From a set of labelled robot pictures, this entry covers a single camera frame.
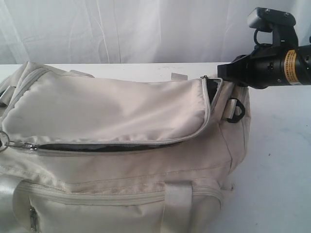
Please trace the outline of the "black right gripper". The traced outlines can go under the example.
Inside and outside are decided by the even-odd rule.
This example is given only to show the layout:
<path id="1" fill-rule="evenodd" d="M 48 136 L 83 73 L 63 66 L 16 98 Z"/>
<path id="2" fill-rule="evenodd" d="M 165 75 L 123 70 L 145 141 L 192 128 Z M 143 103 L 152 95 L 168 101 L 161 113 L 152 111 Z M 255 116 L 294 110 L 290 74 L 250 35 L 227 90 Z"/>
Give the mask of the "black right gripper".
<path id="1" fill-rule="evenodd" d="M 231 63 L 217 65 L 217 77 L 255 89 L 283 86 L 282 57 L 280 46 L 256 45 L 249 56 L 240 55 Z"/>

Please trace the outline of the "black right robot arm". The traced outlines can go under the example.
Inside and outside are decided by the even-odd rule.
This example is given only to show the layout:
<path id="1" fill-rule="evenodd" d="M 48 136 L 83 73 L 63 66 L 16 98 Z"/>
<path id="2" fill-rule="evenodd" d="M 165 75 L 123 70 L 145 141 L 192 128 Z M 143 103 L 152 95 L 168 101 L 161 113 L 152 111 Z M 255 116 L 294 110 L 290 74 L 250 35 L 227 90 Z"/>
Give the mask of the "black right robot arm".
<path id="1" fill-rule="evenodd" d="M 311 84 L 311 46 L 255 46 L 249 55 L 218 65 L 217 76 L 242 87 L 265 89 L 270 86 Z"/>

